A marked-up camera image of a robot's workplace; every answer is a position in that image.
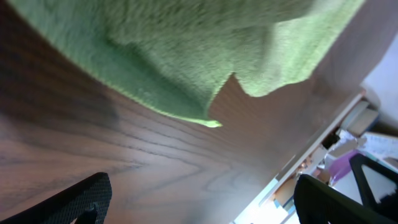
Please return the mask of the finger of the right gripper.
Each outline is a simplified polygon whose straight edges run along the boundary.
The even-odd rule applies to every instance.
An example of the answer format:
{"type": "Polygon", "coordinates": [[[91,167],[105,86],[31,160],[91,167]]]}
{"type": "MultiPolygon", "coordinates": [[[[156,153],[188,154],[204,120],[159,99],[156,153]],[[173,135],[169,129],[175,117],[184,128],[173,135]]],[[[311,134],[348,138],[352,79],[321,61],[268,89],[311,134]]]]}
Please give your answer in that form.
{"type": "Polygon", "coordinates": [[[381,215],[397,215],[397,173],[362,154],[349,164],[363,206],[381,215]]]}

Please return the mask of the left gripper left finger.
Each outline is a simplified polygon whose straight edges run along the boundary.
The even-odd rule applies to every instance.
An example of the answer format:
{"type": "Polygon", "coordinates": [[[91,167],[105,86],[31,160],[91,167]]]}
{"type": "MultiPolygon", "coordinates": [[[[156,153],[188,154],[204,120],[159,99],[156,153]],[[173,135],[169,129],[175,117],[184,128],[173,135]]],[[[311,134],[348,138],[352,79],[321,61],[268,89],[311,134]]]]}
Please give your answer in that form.
{"type": "Polygon", "coordinates": [[[1,224],[103,224],[111,198],[109,176],[98,172],[1,224]]]}

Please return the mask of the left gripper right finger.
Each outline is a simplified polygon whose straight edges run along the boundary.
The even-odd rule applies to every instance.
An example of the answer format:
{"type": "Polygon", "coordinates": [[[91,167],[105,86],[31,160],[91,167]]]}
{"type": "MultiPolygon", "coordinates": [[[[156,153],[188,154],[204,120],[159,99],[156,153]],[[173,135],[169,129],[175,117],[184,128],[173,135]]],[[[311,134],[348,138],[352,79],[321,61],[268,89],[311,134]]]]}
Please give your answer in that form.
{"type": "Polygon", "coordinates": [[[310,175],[299,177],[294,204],[301,224],[394,224],[310,175]]]}

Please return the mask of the light green cloth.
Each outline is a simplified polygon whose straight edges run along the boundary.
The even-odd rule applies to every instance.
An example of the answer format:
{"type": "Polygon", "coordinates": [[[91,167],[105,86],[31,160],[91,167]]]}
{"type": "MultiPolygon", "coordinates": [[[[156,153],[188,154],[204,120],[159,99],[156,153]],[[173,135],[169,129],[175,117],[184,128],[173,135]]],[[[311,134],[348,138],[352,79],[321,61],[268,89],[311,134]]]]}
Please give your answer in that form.
{"type": "Polygon", "coordinates": [[[262,97],[308,79],[362,0],[11,0],[87,74],[160,114],[217,128],[230,77],[262,97]]]}

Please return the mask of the cluttered shelf beyond table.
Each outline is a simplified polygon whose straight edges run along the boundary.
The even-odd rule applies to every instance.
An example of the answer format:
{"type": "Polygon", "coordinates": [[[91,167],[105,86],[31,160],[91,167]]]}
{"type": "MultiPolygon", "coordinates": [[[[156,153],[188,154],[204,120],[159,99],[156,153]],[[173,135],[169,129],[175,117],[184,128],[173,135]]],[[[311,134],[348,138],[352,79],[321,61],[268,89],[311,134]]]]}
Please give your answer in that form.
{"type": "Polygon", "coordinates": [[[294,188],[308,174],[361,203],[349,160],[362,154],[397,170],[397,138],[372,131],[378,122],[378,98],[363,91],[305,152],[294,156],[264,190],[234,219],[234,223],[298,223],[294,188]]]}

